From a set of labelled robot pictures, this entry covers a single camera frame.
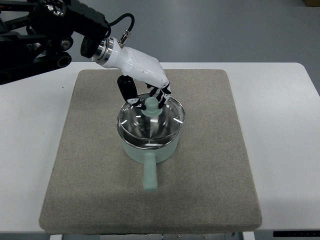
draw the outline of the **stainless steel pot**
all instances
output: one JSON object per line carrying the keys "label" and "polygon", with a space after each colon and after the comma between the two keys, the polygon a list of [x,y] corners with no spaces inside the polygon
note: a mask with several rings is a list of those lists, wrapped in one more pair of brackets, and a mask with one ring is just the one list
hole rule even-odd
{"label": "stainless steel pot", "polygon": [[139,98],[146,105],[147,112],[125,103],[116,126],[126,154],[144,164],[143,189],[154,192],[158,189],[156,163],[168,159],[176,150],[185,111],[173,97],[162,111],[154,109],[158,101],[148,93],[139,95]]}

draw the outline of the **black cable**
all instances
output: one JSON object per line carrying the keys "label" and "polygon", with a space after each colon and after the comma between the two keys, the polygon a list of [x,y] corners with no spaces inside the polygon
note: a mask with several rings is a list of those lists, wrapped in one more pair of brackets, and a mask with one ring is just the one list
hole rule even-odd
{"label": "black cable", "polygon": [[110,22],[109,25],[110,26],[114,26],[117,23],[119,23],[121,20],[123,20],[126,17],[130,17],[131,18],[131,24],[128,28],[128,31],[131,32],[132,28],[134,27],[135,24],[135,17],[131,14],[131,13],[125,13],[123,15],[121,15],[120,17],[118,17],[116,20],[114,20],[113,22]]}

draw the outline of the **light green handle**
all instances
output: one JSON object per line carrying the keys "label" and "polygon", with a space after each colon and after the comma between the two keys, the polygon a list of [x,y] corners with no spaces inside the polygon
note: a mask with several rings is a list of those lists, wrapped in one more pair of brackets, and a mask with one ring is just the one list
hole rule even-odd
{"label": "light green handle", "polygon": [[147,192],[155,192],[158,189],[156,154],[146,152],[144,154],[143,189]]}

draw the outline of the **concrete floor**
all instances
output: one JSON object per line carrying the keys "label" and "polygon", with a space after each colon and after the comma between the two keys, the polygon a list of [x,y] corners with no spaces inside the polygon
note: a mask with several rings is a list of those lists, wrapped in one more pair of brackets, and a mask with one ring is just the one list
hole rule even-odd
{"label": "concrete floor", "polygon": [[[297,62],[320,93],[320,7],[307,7],[303,0],[80,1],[103,13],[108,22],[132,13],[135,25],[127,46],[160,62]],[[11,16],[1,14],[3,20]],[[120,38],[129,24],[123,20],[111,35]],[[72,60],[91,61],[80,55],[83,37],[72,37]],[[272,231],[265,234],[272,238]],[[257,234],[256,239],[266,235]],[[0,234],[0,240],[48,237]],[[99,239],[82,237],[63,239]]]}

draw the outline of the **pot rim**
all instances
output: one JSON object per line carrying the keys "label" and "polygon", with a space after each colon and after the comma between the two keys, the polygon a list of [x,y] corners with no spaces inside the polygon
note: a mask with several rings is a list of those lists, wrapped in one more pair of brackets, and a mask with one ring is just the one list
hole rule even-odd
{"label": "pot rim", "polygon": [[[142,95],[149,95],[149,93],[147,93],[147,92],[146,92],[146,93],[141,93],[141,94],[138,95],[138,97],[140,97],[140,96],[142,96]],[[172,97],[172,96],[170,96],[169,100],[173,100],[173,101],[181,108],[181,110],[182,110],[182,112],[183,112],[183,122],[181,123],[179,129],[177,129],[177,130],[174,131],[173,133],[165,136],[166,138],[167,138],[167,137],[170,137],[170,136],[173,136],[173,135],[177,135],[177,134],[179,133],[179,131],[181,130],[181,127],[183,126],[183,124],[185,123],[185,120],[186,120],[185,109],[184,109],[184,107],[181,105],[181,103],[180,103],[178,100],[176,100],[174,97]],[[120,109],[123,109],[123,107],[124,107],[125,105],[127,105],[127,104],[128,104],[128,103],[125,102],[125,103],[121,106]],[[135,147],[135,148],[140,148],[140,147],[137,147],[137,146],[129,143],[128,141],[126,141],[126,140],[124,139],[124,135],[121,133],[120,129],[121,129],[122,131],[124,131],[126,134],[132,136],[133,138],[136,138],[136,139],[139,139],[139,140],[143,140],[143,141],[150,141],[150,140],[153,141],[153,140],[160,140],[160,139],[163,139],[163,138],[164,138],[164,137],[159,137],[159,138],[150,139],[150,138],[137,137],[137,136],[133,135],[132,133],[130,133],[129,131],[127,131],[124,127],[122,127],[122,126],[120,127],[120,126],[119,126],[119,123],[120,123],[120,112],[118,113],[118,116],[117,116],[117,118],[116,118],[116,129],[117,129],[120,137],[121,137],[126,143],[130,144],[131,146],[133,146],[133,147]],[[166,146],[167,144],[171,143],[172,141],[173,141],[173,140],[171,140],[171,141],[167,142],[166,144],[162,145],[161,148],[162,148],[163,146]]]}

